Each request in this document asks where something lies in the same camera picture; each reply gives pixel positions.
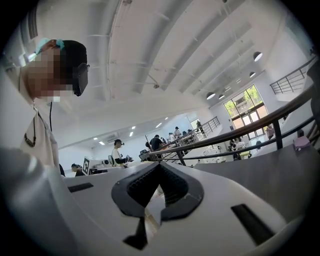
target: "black shirt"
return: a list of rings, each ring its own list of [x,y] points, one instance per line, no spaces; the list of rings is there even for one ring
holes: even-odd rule
[[[157,150],[160,147],[160,144],[163,143],[159,138],[153,138],[150,142],[153,150]]]

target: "vent slot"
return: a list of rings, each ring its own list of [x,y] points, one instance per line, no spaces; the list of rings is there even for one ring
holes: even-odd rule
[[[237,216],[257,246],[261,245],[274,235],[267,225],[264,224],[245,204],[233,206],[231,207],[231,210]]]
[[[38,36],[37,30],[37,7],[33,8],[28,13],[28,28],[30,40]]]

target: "black slot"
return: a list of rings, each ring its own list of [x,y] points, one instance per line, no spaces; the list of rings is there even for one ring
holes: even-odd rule
[[[261,245],[274,235],[267,225],[264,224],[245,204],[233,206],[231,207],[231,210],[237,216],[257,246]]]
[[[71,193],[73,192],[77,192],[80,190],[86,190],[89,189],[91,187],[93,187],[94,185],[92,185],[90,182],[87,183],[83,183],[83,184],[79,184],[79,185],[74,185],[74,186],[68,186],[68,189]]]

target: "glass door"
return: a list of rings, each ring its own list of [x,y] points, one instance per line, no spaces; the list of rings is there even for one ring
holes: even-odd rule
[[[242,120],[243,120],[245,126],[250,125],[252,123],[252,120],[248,114],[243,116]],[[253,131],[248,134],[248,137],[249,137],[249,140],[251,140],[257,136],[256,136],[256,133]]]
[[[259,120],[259,117],[258,117],[258,114],[257,114],[257,111],[254,111],[252,113],[250,113],[250,119],[253,122],[255,121],[258,121]],[[264,135],[264,130],[262,128],[258,129],[255,131],[255,135],[258,137],[258,136],[261,136],[261,135]]]

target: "handrail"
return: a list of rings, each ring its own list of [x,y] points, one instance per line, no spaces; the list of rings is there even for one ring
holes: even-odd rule
[[[301,128],[305,127],[306,125],[310,124],[313,120],[315,120],[315,118],[312,116],[310,118],[308,118],[306,121],[304,121],[303,123],[299,124],[298,126],[296,126],[295,128],[285,132],[284,134],[281,135],[281,139],[284,139],[286,137],[288,137],[289,135],[297,132],[298,130],[300,130]],[[225,156],[230,156],[233,154],[239,154],[242,152],[247,152],[247,151],[251,151],[257,148],[262,148],[266,145],[272,144],[277,142],[276,138],[267,140],[261,144],[257,144],[257,145],[253,145],[253,146],[249,146],[243,149],[239,149],[236,151],[229,151],[229,152],[225,152],[225,153],[220,153],[220,154],[209,154],[209,155],[203,155],[203,156],[194,156],[194,157],[184,157],[183,160],[197,160],[197,159],[206,159],[206,158],[218,158],[218,157],[225,157]],[[170,160],[180,160],[179,158],[170,158]]]
[[[205,126],[206,124],[209,124],[209,122],[213,121],[214,119],[217,119],[217,121],[219,122],[218,117],[215,116],[214,118],[210,119],[208,122],[205,122],[203,125],[197,127],[196,129],[193,129],[192,132],[198,130],[199,128],[202,128],[202,127]],[[187,137],[187,136],[189,136],[189,135],[190,135],[190,133],[187,132],[185,135],[183,135],[183,136],[175,139],[174,141],[171,141],[170,143],[167,143],[167,144],[165,144],[164,146],[159,147],[159,148],[157,149],[157,151],[160,151],[160,150],[162,150],[162,149],[165,149],[166,147],[168,147],[168,146],[170,146],[170,145],[172,145],[172,144],[177,144],[177,143],[179,143],[183,138],[185,138],[185,137]]]
[[[305,91],[303,91],[300,95],[298,95],[296,98],[294,98],[292,101],[288,102],[286,105],[278,108],[271,114],[259,119],[258,121],[255,121],[249,125],[246,125],[244,127],[238,128],[236,130],[230,131],[228,133],[224,133],[221,135],[218,135],[213,138],[205,139],[203,141],[199,141],[193,144],[189,145],[184,145],[180,147],[176,147],[173,149],[167,149],[167,150],[162,150],[161,154],[167,154],[171,152],[177,152],[177,151],[186,151],[186,150],[192,150],[192,149],[197,149],[197,148],[202,148],[206,147],[209,145],[214,145],[218,143],[222,143],[225,141],[229,141],[234,138],[238,138],[240,136],[249,134],[253,131],[256,131],[260,128],[263,128],[269,124],[274,123],[277,121],[277,126],[279,126],[278,120],[286,116],[287,114],[295,111],[299,107],[301,107],[303,104],[305,104],[308,100],[310,100],[313,96],[313,91],[314,91],[314,85],[310,86],[307,88]],[[154,151],[149,153],[150,155],[158,155],[159,151]]]
[[[278,79],[277,81],[273,82],[272,84],[270,84],[270,86],[273,85],[273,84],[275,84],[275,83],[277,83],[277,82],[279,82],[280,80],[282,80],[282,79],[284,79],[284,78],[292,75],[293,73],[299,71],[300,69],[303,69],[305,66],[308,66],[316,57],[317,57],[317,56],[314,56],[314,57],[313,57],[312,59],[310,59],[307,63],[303,64],[302,66],[298,67],[297,69],[295,69],[295,70],[292,71],[291,73],[289,73],[289,74],[285,75],[284,77]]]

